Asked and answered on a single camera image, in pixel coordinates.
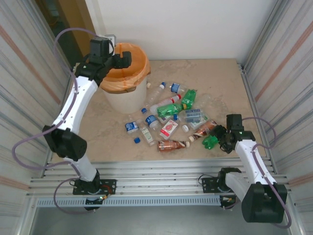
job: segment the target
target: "marble surface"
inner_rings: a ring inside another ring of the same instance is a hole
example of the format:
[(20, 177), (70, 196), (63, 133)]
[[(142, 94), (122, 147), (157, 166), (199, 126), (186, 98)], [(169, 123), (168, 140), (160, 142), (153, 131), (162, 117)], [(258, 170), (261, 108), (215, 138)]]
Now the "marble surface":
[[(227, 114), (242, 114), (243, 118), (253, 116), (235, 59), (166, 60), (150, 63), (148, 81), (152, 84), (151, 88), (162, 81), (176, 81), (198, 90), (197, 95), (210, 94), (212, 101), (205, 111), (218, 124), (226, 125)], [(167, 89), (160, 100), (172, 95)], [(142, 118), (140, 111), (133, 116)], [(87, 107), (79, 133), (88, 142), (87, 154), (92, 162), (237, 157), (235, 152), (223, 153), (219, 146), (212, 150), (205, 149), (201, 143), (203, 138), (192, 143), (188, 149), (160, 153), (156, 145), (148, 146), (143, 138), (141, 143), (135, 144), (126, 134), (125, 118), (126, 115), (112, 109), (102, 90), (98, 89)], [(261, 142), (255, 121), (244, 121), (244, 126), (254, 133), (257, 142)], [(187, 141), (191, 134), (192, 131), (184, 133), (179, 128), (171, 139)], [(263, 149), (259, 148), (259, 151), (261, 155), (265, 154)]]

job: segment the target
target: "white wall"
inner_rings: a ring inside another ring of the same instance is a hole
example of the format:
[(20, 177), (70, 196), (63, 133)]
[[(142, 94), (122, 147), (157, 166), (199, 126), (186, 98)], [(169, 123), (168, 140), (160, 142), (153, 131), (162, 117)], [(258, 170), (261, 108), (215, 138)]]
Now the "white wall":
[(151, 60), (242, 63), (276, 0), (86, 0), (97, 34), (140, 45)]

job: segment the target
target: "green plastic bottle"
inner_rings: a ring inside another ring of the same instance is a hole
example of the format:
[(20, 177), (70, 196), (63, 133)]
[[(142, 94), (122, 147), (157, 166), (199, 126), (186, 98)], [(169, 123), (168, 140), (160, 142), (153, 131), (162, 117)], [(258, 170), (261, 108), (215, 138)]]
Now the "green plastic bottle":
[(178, 114), (181, 110), (183, 110), (183, 105), (181, 104), (168, 104), (156, 109), (158, 116), (161, 118)]
[(196, 90), (188, 90), (183, 99), (181, 100), (181, 104), (185, 105), (184, 109), (191, 109), (192, 105), (195, 102), (197, 91)]
[(208, 136), (202, 141), (202, 144), (205, 148), (212, 149), (218, 142), (219, 141), (215, 136)]

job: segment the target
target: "plastic bottle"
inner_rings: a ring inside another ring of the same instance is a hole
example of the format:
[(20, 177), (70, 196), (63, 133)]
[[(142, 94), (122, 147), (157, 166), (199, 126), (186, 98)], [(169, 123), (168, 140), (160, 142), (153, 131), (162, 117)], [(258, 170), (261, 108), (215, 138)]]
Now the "plastic bottle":
[(187, 123), (200, 122), (204, 116), (200, 109), (183, 110), (179, 113), (179, 120)]
[(127, 116), (127, 119), (126, 119), (126, 124), (125, 124), (125, 128), (126, 128), (126, 132), (127, 134), (129, 134), (135, 143), (140, 143), (140, 138), (138, 137), (139, 136), (139, 128), (136, 124), (136, 122), (134, 121), (133, 117), (131, 115), (128, 115)]
[(203, 94), (199, 98), (196, 98), (195, 103), (193, 105), (194, 109), (201, 109), (204, 113), (204, 116), (200, 119), (199, 122), (190, 122), (188, 123), (189, 127), (193, 130), (197, 130), (200, 126), (205, 124), (208, 120), (210, 120), (210, 116), (204, 112), (204, 107), (211, 99), (209, 94)]
[(186, 107), (185, 105), (181, 104), (168, 104), (165, 106), (158, 107), (156, 109), (157, 114), (159, 117), (165, 117), (165, 116), (172, 116), (174, 114), (178, 114), (180, 111), (182, 111)]
[(157, 148), (160, 152), (170, 152), (175, 149), (189, 148), (189, 141), (159, 141)]
[(189, 136), (189, 140), (191, 142), (203, 137), (207, 136), (217, 123), (213, 120), (209, 120), (207, 123), (203, 124), (193, 135)]
[(171, 92), (176, 94), (183, 94), (188, 90), (188, 88), (183, 84), (179, 84), (176, 82), (168, 82), (168, 84), (170, 85), (169, 88)]
[(161, 129), (160, 136), (168, 140), (179, 128), (178, 115), (174, 114), (174, 120), (169, 120)]
[(141, 131), (143, 135), (143, 138), (147, 141), (148, 145), (152, 146), (156, 144), (156, 141), (153, 138), (153, 134), (149, 131), (149, 129), (147, 128), (143, 120), (138, 119), (136, 123), (139, 127), (139, 130)]
[(181, 100), (182, 105), (186, 105), (187, 108), (184, 109), (191, 109), (192, 105), (195, 102), (197, 91), (196, 90), (188, 90), (187, 93)]
[(141, 112), (144, 115), (144, 120), (146, 121), (149, 128), (159, 132), (162, 127), (159, 121), (156, 119), (156, 117), (153, 114), (151, 114), (151, 112), (148, 111), (146, 108), (143, 108)]
[(216, 136), (211, 136), (211, 135), (205, 137), (204, 140), (202, 141), (202, 144), (207, 149), (212, 149), (218, 143), (219, 143), (219, 140), (216, 138)]
[(167, 104), (174, 104), (175, 102), (179, 101), (181, 99), (181, 95), (176, 95), (176, 96), (173, 96), (173, 97), (170, 97), (170, 98), (167, 98), (167, 99), (164, 99), (162, 100), (160, 103), (158, 104), (155, 104), (155, 105), (152, 105), (150, 107), (150, 112), (153, 114), (153, 115), (156, 115), (157, 114), (157, 108), (158, 107), (161, 107), (161, 106), (164, 106), (164, 105), (167, 105)]
[(146, 101), (144, 104), (144, 107), (146, 109), (149, 108), (151, 105), (153, 105), (159, 99), (159, 97), (164, 91), (165, 86), (166, 86), (166, 83), (162, 82), (161, 85), (159, 85), (158, 87), (151, 89), (151, 91), (148, 93), (146, 97)]

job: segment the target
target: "clear plastic bottle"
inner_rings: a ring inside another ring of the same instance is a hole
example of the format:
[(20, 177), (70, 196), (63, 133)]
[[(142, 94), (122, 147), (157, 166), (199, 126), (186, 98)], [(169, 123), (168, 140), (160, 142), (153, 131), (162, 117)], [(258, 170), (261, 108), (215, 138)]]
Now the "clear plastic bottle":
[(158, 87), (155, 87), (153, 89), (149, 89), (149, 93), (146, 97), (144, 108), (148, 109), (151, 105), (153, 105), (157, 102), (157, 100), (159, 99), (159, 97), (163, 93), (165, 86), (166, 86), (166, 83), (162, 82), (161, 85), (159, 85)]
[(140, 138), (138, 137), (139, 128), (131, 115), (128, 115), (126, 118), (125, 128), (127, 134), (129, 134), (133, 138), (134, 142), (140, 143)]
[(149, 146), (152, 146), (154, 144), (156, 144), (155, 139), (153, 138), (153, 133), (149, 131), (149, 129), (147, 128), (147, 126), (145, 125), (145, 123), (143, 122), (143, 120), (138, 119), (136, 121), (139, 130), (142, 133), (143, 138), (147, 141)]
[(164, 106), (164, 105), (167, 105), (167, 104), (174, 104), (175, 102), (179, 101), (181, 99), (181, 95), (175, 95), (173, 97), (170, 97), (170, 98), (167, 98), (167, 99), (164, 99), (162, 100), (160, 103), (158, 104), (154, 104), (150, 107), (150, 112), (153, 114), (153, 115), (156, 115), (157, 114), (157, 108), (158, 107), (161, 107), (161, 106)]
[(179, 113), (179, 120), (187, 123), (200, 122), (204, 116), (200, 109), (183, 110)]
[(174, 114), (173, 120), (169, 120), (161, 129), (160, 136), (168, 140), (179, 128), (178, 115)]
[(149, 128), (155, 130), (158, 133), (161, 130), (162, 126), (156, 119), (156, 117), (153, 114), (151, 114), (151, 112), (148, 111), (146, 108), (143, 108), (141, 112)]
[(183, 94), (186, 93), (188, 88), (183, 84), (179, 84), (176, 82), (168, 82), (170, 91), (176, 94)]
[(208, 120), (210, 120), (210, 116), (204, 112), (204, 107), (211, 100), (211, 96), (209, 94), (203, 94), (199, 98), (196, 97), (193, 108), (201, 109), (204, 113), (204, 116), (201, 118), (200, 122), (191, 122), (189, 123), (189, 127), (193, 130), (197, 130), (201, 125), (205, 124)]

